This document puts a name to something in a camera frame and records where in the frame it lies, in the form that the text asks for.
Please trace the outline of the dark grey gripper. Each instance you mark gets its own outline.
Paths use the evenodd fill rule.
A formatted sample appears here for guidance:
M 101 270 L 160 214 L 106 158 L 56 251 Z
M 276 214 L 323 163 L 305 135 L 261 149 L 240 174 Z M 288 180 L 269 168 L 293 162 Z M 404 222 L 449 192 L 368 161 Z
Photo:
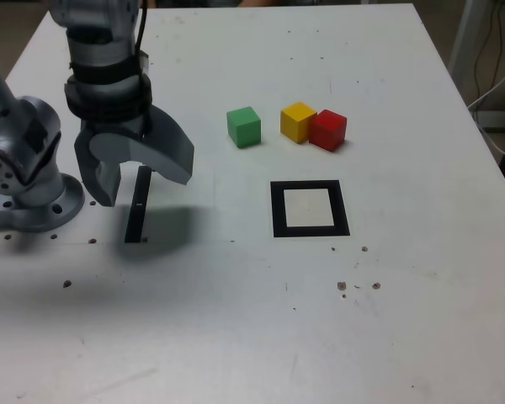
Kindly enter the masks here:
M 155 106 L 133 120 L 82 120 L 74 147 L 86 190 L 105 207 L 115 205 L 123 162 L 139 162 L 182 185 L 193 175 L 193 143 L 170 115 Z

